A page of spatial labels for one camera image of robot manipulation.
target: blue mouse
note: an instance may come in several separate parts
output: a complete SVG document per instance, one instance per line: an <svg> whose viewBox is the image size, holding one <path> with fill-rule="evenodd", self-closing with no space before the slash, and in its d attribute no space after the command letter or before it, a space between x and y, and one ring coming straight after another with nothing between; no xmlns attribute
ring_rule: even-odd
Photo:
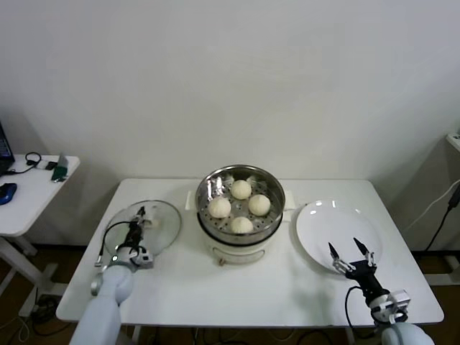
<svg viewBox="0 0 460 345"><path fill-rule="evenodd" d="M16 193L16 183L5 183L0 186L0 205L9 203L13 199L13 195Z"/></svg>

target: desk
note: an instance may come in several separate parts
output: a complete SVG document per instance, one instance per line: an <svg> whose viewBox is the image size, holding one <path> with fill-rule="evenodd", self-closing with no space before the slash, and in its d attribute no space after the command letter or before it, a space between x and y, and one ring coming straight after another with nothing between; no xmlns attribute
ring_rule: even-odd
<svg viewBox="0 0 460 345"><path fill-rule="evenodd" d="M133 293L120 307L123 323L197 327L348 326L345 294L356 283L328 272L303 251L295 235L295 214L291 222L282 222L260 261L219 267L203 244L203 231L196 214L185 210L188 191L195 191L199 182L122 181L60 301L58 318L78 321L83 315L91 299L91 281L98 272L93 264L111 217L137 201L163 199L178 207L183 228L176 241L155 259L152 270L134 274ZM384 246L377 278L389 290L406 289L412 298L409 322L443 320L438 301L371 183L281 180L281 184L292 191L297 206L335 198L359 208L378 230ZM349 313L354 325L373 326L361 293L351 294Z"/></svg>
<svg viewBox="0 0 460 345"><path fill-rule="evenodd" d="M28 167L25 164L24 155L15 155L16 162L11 169L23 171ZM44 160L57 162L58 156L42 156ZM68 176L70 177L80 164L77 157L67 157ZM12 269L0 284L0 293L12 279L14 272L17 271L24 275L35 286L41 287L40 294L47 293L52 295L62 295L65 286L51 282L50 277L57 265L50 264L44 272L40 272L30 261L18 252L3 237L9 237L23 248L25 254L34 254L36 249L21 235L25 234L30 226L37 220L46 206L62 188L64 183L54 183L51 181L52 171L32 169L21 175L7 175L0 177L0 184L17 183L17 192L13 200L6 205L0 206L0 257L8 262ZM23 308L19 312L20 316L28 316L30 312L30 302L35 299L32 291Z"/></svg>

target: steamed bun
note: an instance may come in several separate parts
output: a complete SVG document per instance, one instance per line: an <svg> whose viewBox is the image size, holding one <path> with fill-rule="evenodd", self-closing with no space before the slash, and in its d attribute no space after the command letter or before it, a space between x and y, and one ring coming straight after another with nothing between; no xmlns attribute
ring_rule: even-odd
<svg viewBox="0 0 460 345"><path fill-rule="evenodd" d="M214 218L228 217L231 212L231 204L229 199L219 196L211 200L208 206L209 213Z"/></svg>
<svg viewBox="0 0 460 345"><path fill-rule="evenodd" d="M249 199L249 210L255 216L265 216L270 211L270 199L262 194L254 195Z"/></svg>
<svg viewBox="0 0 460 345"><path fill-rule="evenodd" d="M235 234L246 234L254 228L252 222L246 217L236 217L231 221L230 227Z"/></svg>
<svg viewBox="0 0 460 345"><path fill-rule="evenodd" d="M235 199L244 200L251 196L252 188L245 180L237 180L233 183L230 193Z"/></svg>

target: laptop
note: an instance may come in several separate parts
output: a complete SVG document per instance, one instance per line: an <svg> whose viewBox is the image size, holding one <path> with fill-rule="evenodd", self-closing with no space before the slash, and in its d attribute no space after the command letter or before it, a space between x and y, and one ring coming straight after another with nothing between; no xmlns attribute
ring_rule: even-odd
<svg viewBox="0 0 460 345"><path fill-rule="evenodd" d="M0 176L14 163L12 149L6 140L6 135L0 123Z"/></svg>

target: stainless steel steamer basket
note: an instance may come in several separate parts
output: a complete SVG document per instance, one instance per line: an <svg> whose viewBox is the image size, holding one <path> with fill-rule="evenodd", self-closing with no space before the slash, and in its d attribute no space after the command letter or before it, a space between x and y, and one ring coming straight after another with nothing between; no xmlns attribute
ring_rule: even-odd
<svg viewBox="0 0 460 345"><path fill-rule="evenodd" d="M264 194L270 199L270 212L258 217L249 212L249 199L238 200L230 194L236 180L247 180L252 194ZM231 203L230 216L213 218L208 212L209 202L218 196L228 198ZM285 194L280 182L269 172L250 165L230 165L206 176L198 186L195 196L198 221L203 230L218 242L236 247L251 246L268 239L278 229L285 207ZM235 234L231 231L231 221L240 216L247 217L254 225L254 231Z"/></svg>

